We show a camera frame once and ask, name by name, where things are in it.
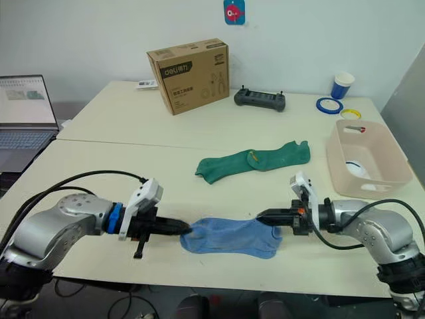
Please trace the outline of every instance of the blue sock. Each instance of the blue sock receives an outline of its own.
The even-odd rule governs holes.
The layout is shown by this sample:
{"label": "blue sock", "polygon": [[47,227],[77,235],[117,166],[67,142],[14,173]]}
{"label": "blue sock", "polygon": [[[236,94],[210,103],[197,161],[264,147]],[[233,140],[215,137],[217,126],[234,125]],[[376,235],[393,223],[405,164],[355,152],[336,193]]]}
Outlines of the blue sock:
{"label": "blue sock", "polygon": [[191,227],[191,233],[180,236],[180,243],[196,254],[238,253],[268,259],[276,254],[282,241],[279,227],[267,226],[256,219],[205,218]]}

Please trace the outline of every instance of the green sock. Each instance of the green sock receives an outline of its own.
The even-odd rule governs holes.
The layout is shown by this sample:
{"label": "green sock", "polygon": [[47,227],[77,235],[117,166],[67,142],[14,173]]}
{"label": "green sock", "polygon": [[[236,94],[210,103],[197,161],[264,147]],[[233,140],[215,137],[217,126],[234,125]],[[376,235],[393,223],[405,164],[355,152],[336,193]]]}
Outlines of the green sock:
{"label": "green sock", "polygon": [[305,164],[310,160],[310,148],[307,141],[297,145],[295,141],[278,150],[246,150],[223,158],[205,158],[199,162],[195,175],[202,176],[212,184],[219,179],[244,173],[245,171],[269,171],[279,167]]}

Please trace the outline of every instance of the laptop screen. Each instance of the laptop screen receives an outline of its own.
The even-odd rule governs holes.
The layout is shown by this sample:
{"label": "laptop screen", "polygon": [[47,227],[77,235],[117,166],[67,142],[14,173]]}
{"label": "laptop screen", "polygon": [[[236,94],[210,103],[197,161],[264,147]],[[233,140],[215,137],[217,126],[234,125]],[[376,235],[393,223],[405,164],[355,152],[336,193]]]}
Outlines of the laptop screen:
{"label": "laptop screen", "polygon": [[57,128],[41,75],[0,76],[0,126]]}

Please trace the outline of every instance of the plastic bin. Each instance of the plastic bin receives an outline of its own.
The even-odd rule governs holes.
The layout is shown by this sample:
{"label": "plastic bin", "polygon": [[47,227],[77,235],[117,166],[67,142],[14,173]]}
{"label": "plastic bin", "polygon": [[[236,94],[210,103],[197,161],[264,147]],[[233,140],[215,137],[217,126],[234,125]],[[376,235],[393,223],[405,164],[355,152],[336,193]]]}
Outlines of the plastic bin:
{"label": "plastic bin", "polygon": [[[353,175],[348,161],[361,163],[370,179]],[[383,199],[412,179],[396,140],[379,123],[337,121],[327,143],[327,162],[335,191],[341,195]]]}

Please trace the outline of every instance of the laptop keyboard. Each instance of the laptop keyboard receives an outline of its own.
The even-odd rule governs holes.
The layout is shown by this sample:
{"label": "laptop keyboard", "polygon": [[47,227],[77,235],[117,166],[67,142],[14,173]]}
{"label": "laptop keyboard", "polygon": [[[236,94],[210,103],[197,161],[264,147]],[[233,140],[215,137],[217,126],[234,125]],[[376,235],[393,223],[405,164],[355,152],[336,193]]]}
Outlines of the laptop keyboard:
{"label": "laptop keyboard", "polygon": [[36,150],[52,132],[0,132],[0,150]]}

